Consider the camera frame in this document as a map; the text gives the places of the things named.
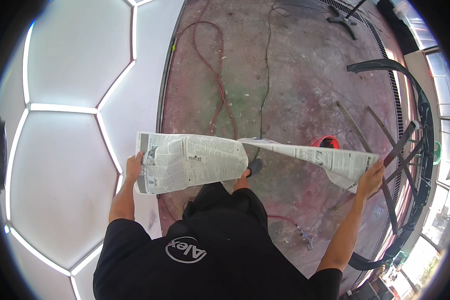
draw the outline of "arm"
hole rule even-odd
[[[365,203],[368,197],[381,186],[384,172],[384,161],[379,159],[360,178],[352,209],[333,235],[316,273],[324,269],[339,269],[343,272],[357,243]]]
[[[133,184],[140,174],[144,153],[140,151],[137,157],[131,156],[126,161],[126,177],[120,191],[113,197],[112,207],[108,214],[108,223],[116,219],[135,221],[135,203],[133,202]]]

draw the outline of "man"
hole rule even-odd
[[[112,201],[93,275],[97,300],[337,299],[363,208],[385,171],[380,159],[362,176],[348,216],[306,279],[272,243],[264,206],[248,189],[247,177],[262,169],[260,159],[237,180],[232,195],[219,182],[204,185],[183,220],[151,240],[134,221],[133,184],[143,155],[127,160],[125,182]]]

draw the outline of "metal grate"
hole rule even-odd
[[[372,22],[370,22],[367,19],[365,20],[365,24],[368,28],[370,28],[370,31],[372,32],[373,37],[375,38],[375,41],[377,42],[378,48],[380,50],[380,53],[382,55],[383,58],[388,58],[387,57],[387,52],[385,51],[385,47],[384,44],[382,42],[382,39],[380,38],[380,36],[378,35],[377,29],[375,28],[375,26],[372,24]],[[397,87],[397,82],[395,81],[395,76],[393,71],[388,71],[388,77],[390,79],[390,84],[391,84],[391,89],[393,91],[393,98],[395,99],[395,109],[396,109],[396,114],[397,114],[397,128],[398,128],[398,138],[400,139],[404,133],[404,121],[403,121],[403,114],[402,114],[402,105],[400,104],[400,96],[398,94],[398,87]],[[401,166],[400,161],[398,161],[397,163],[397,168],[399,168]],[[400,192],[400,183],[401,183],[401,179],[402,179],[402,174],[398,174],[397,177],[395,178],[395,184],[393,186],[393,192],[391,193],[391,199],[393,201],[393,206],[395,207],[397,205],[397,200],[398,200],[398,194]],[[373,250],[372,255],[370,256],[371,258],[374,258],[377,256],[378,252],[380,251],[380,248],[382,247],[384,240],[385,240],[385,236],[387,235],[387,231],[388,228],[390,226],[390,215],[387,216],[387,219],[385,221],[385,224],[383,226],[383,230],[380,234],[380,238],[377,241],[377,245],[375,246],[375,249]]]
[[[345,14],[348,14],[349,12],[352,11],[347,6],[343,5],[342,3],[337,2],[335,0],[320,0],[320,1],[323,2],[323,3],[327,3],[329,5],[333,5],[337,9],[341,10],[342,12],[344,12]],[[351,16],[354,17],[356,20],[364,23],[365,19],[361,15],[359,15],[356,11]]]

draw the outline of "newspaper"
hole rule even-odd
[[[207,135],[138,132],[136,150],[144,155],[135,189],[141,194],[163,194],[240,178],[249,163],[243,144],[318,165],[332,183],[352,193],[356,193],[363,173],[379,159],[373,153],[285,145],[259,138],[235,141]]]
[[[141,194],[237,179],[249,163],[242,143],[207,135],[138,132],[136,150],[144,153],[135,183]]]
[[[373,153],[284,145],[267,139],[242,138],[238,141],[318,165],[325,170],[332,183],[354,194],[357,192],[360,177],[379,159],[379,155]]]

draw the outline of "concrete floor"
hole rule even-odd
[[[205,0],[188,1],[178,33],[195,22],[205,4]],[[272,5],[289,12],[283,9],[270,12]],[[384,43],[397,53],[393,34],[381,23],[376,8],[372,4],[364,8],[366,12],[373,11],[374,16],[368,14],[370,21],[377,26]],[[342,26],[326,21],[332,15],[328,11],[328,6],[317,0],[285,0],[275,4],[270,0],[211,0],[201,20],[221,28],[224,51],[218,52],[220,37],[208,24],[197,26],[196,44],[214,69],[218,68],[219,57],[226,56],[222,60],[222,82],[225,99],[236,120],[238,138],[260,136],[260,128],[262,137],[282,144],[308,145],[314,137],[334,135],[342,149],[364,151],[336,106],[340,101],[372,150],[384,158],[391,146],[366,107],[371,106],[392,136],[397,136],[396,109],[387,72],[346,71],[348,64],[382,58],[378,46],[365,24],[358,22],[354,27],[358,40],[353,41]],[[221,97],[216,78],[192,47],[192,27],[182,35],[174,55],[163,132],[208,135]],[[263,105],[261,126],[260,107],[267,92],[268,70],[270,89]],[[233,126],[225,108],[215,124],[215,135],[233,138]],[[246,150],[252,160],[257,149],[246,146]],[[249,179],[250,188],[269,215],[291,218],[313,236],[314,249],[307,251],[297,229],[288,221],[270,218],[270,237],[295,267],[310,277],[351,203],[334,211],[345,191],[331,183],[315,165],[266,150],[260,150],[258,157],[264,160],[264,169]],[[231,190],[233,182],[225,182],[225,186]],[[190,187],[160,195],[164,235],[174,219],[181,218],[183,204],[199,189]],[[386,216],[384,198],[379,193],[368,201],[363,213],[357,253],[370,257]],[[350,266],[345,269],[342,293],[353,286],[360,273]]]

